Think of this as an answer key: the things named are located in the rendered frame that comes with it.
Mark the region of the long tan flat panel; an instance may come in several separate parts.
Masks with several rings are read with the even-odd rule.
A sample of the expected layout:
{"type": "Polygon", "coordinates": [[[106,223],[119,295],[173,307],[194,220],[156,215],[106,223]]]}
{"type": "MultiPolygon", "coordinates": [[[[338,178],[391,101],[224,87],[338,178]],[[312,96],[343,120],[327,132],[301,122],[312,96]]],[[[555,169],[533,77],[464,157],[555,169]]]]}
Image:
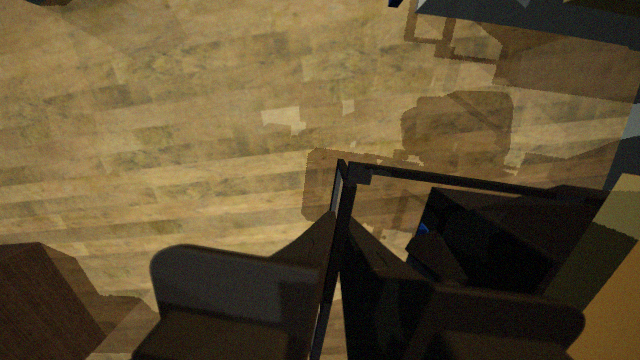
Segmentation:
{"type": "Polygon", "coordinates": [[[640,85],[602,190],[611,191],[622,174],[640,176],[640,85]]]}

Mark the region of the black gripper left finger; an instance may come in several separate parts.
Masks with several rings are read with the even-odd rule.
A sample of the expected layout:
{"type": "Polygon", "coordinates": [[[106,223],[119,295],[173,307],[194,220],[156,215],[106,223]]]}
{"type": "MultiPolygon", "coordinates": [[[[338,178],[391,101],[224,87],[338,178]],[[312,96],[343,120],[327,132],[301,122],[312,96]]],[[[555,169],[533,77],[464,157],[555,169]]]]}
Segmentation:
{"type": "Polygon", "coordinates": [[[149,265],[160,318],[174,310],[283,330],[286,360],[307,360],[335,226],[327,211],[268,257],[191,244],[162,249],[149,265]]]}

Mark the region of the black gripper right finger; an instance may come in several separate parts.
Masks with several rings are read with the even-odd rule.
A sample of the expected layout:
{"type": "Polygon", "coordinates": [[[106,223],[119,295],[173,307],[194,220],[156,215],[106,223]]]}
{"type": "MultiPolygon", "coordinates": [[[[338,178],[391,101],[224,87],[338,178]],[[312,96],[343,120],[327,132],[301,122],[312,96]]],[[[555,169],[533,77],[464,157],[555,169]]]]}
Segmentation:
{"type": "Polygon", "coordinates": [[[578,307],[550,296],[431,282],[352,216],[339,273],[348,360],[421,360],[440,331],[567,351],[586,324],[578,307]]]}

